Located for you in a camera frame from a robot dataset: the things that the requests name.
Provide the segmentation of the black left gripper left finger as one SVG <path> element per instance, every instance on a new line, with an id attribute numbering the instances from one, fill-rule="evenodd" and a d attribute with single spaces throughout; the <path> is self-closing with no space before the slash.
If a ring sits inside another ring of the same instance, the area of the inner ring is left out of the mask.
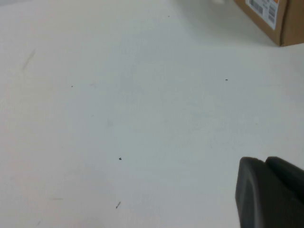
<path id="1" fill-rule="evenodd" d="M 304 199 L 289 190 L 266 161 L 240 159 L 235 199 L 242 228 L 304 226 Z"/>

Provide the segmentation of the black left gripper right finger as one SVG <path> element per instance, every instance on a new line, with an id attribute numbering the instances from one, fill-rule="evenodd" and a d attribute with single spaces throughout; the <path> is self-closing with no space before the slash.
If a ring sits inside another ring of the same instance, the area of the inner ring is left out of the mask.
<path id="1" fill-rule="evenodd" d="M 268 157 L 266 165 L 299 199 L 304 198 L 304 170 L 279 157 Z"/>

